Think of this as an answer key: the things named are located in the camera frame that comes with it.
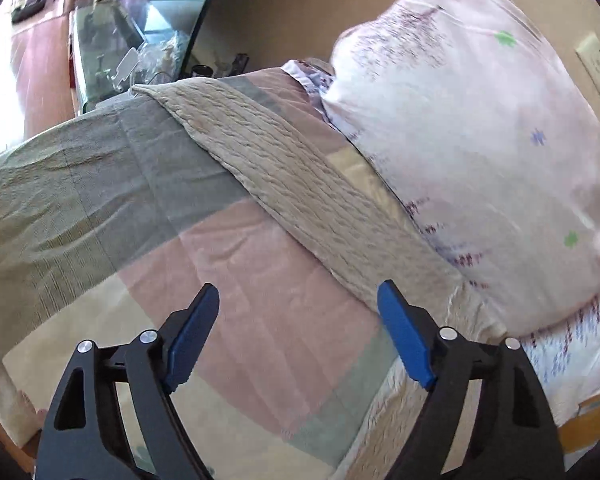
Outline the beige cable knit sweater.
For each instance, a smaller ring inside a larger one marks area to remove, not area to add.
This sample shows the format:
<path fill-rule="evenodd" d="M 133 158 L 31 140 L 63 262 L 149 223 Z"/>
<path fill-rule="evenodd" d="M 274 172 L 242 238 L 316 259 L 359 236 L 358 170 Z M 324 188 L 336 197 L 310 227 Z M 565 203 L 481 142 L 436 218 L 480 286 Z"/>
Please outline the beige cable knit sweater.
<path fill-rule="evenodd" d="M 218 479 L 377 479 L 424 403 L 380 322 L 396 280 L 440 323 L 481 341 L 501 326 L 417 235 L 342 137 L 307 106 L 250 81 L 143 87 L 144 155 L 171 218 L 197 203 L 194 172 L 227 189 L 212 212 L 119 274 L 159 323 L 204 283 L 220 315 L 175 404 Z"/>

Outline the wooden bed frame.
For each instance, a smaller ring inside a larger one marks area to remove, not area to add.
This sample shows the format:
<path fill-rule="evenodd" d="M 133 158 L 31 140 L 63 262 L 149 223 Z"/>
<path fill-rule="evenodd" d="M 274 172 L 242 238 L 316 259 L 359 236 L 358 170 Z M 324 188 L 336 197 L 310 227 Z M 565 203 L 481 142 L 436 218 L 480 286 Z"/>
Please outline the wooden bed frame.
<path fill-rule="evenodd" d="M 583 402 L 578 414 L 561 426 L 558 432 L 565 454 L 593 445 L 600 438 L 600 395 Z"/>

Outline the white blue floral pillow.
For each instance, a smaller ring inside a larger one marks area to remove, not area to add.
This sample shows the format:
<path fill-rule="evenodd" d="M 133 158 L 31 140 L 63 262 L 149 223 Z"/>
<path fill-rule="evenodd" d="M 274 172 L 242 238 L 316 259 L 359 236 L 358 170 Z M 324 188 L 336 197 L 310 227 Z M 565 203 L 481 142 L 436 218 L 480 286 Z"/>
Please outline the white blue floral pillow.
<path fill-rule="evenodd" d="M 328 156 L 359 190 L 391 218 L 410 223 L 400 203 L 350 143 Z M 600 294 L 564 322 L 522 338 L 558 426 L 576 417 L 580 405 L 600 393 Z"/>

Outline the pink floral pillow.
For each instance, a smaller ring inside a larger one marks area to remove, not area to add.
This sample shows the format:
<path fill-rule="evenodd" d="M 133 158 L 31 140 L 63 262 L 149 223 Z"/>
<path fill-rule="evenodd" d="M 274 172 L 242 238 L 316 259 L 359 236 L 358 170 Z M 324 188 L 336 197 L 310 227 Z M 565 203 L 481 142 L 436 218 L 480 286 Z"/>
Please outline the pink floral pillow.
<path fill-rule="evenodd" d="M 600 123 L 512 0 L 398 0 L 330 62 L 327 117 L 509 333 L 600 293 Z"/>

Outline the pastel patchwork quilt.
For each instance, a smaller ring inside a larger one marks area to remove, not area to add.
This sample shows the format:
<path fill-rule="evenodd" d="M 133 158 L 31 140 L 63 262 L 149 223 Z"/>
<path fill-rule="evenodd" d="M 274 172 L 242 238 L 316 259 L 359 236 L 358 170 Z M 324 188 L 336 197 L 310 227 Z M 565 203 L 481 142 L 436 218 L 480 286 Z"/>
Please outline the pastel patchwork quilt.
<path fill-rule="evenodd" d="M 377 479 L 422 407 L 369 299 L 149 94 L 0 154 L 0 424 L 38 432 L 76 344 L 124 344 L 202 285 L 220 314 L 173 401 L 219 479 Z"/>

